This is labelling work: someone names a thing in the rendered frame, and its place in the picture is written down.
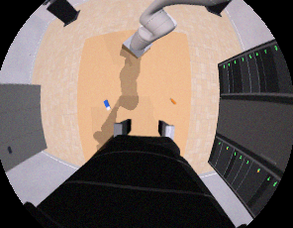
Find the blue and white eraser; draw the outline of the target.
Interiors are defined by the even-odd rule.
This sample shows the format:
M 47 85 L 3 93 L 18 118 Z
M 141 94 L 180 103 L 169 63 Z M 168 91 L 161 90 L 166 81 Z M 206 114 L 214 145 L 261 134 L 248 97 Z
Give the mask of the blue and white eraser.
M 104 104 L 105 104 L 105 106 L 106 106 L 106 108 L 107 108 L 107 111 L 111 109 L 108 100 L 105 100 L 105 101 L 104 101 Z

